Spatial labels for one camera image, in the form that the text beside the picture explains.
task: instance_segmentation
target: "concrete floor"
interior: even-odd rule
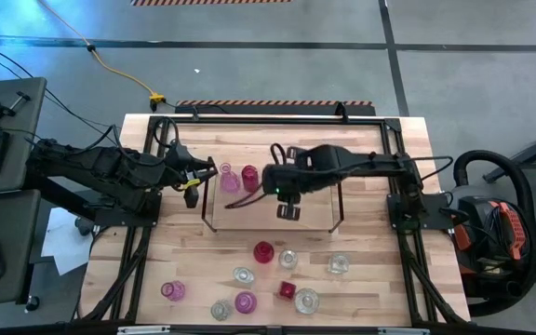
[[[86,37],[184,42],[386,42],[378,0],[294,0],[290,4],[131,7],[128,0],[50,0]],[[402,44],[536,45],[536,0],[388,0]],[[0,36],[75,38],[32,0],[0,0]],[[147,92],[104,71],[77,47],[0,46],[75,112],[120,125],[148,113]],[[170,101],[200,99],[371,100],[399,115],[385,49],[100,48]],[[510,155],[536,139],[536,52],[398,52],[411,116],[424,116],[435,154],[489,149]],[[13,75],[0,67],[0,80]],[[85,145],[97,133],[46,101],[38,134]],[[474,165],[470,175],[490,169]],[[529,174],[536,196],[536,172]],[[449,172],[440,175],[453,187]],[[505,181],[492,186],[512,193]],[[0,327],[68,320],[84,269],[58,277],[41,264],[33,292],[42,307],[0,305]],[[521,303],[477,323],[536,331],[536,287]]]

